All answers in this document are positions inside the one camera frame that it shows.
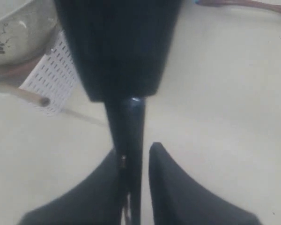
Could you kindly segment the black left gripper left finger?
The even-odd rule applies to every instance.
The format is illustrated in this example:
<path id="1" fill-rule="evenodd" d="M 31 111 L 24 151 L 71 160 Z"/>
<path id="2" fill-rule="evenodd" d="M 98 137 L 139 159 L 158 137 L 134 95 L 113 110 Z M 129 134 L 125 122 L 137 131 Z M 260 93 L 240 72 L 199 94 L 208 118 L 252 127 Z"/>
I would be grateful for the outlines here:
<path id="1" fill-rule="evenodd" d="M 21 225 L 118 225 L 121 206 L 116 155 L 110 151 L 80 184 L 26 213 Z"/>

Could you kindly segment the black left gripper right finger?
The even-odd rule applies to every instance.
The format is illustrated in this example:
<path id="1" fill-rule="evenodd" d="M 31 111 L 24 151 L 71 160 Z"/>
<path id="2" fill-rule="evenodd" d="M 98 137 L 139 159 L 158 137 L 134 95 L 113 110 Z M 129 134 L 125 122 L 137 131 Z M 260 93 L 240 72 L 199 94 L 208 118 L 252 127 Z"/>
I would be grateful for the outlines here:
<path id="1" fill-rule="evenodd" d="M 191 178 L 159 142 L 149 151 L 149 185 L 156 225 L 259 225 L 252 213 Z"/>

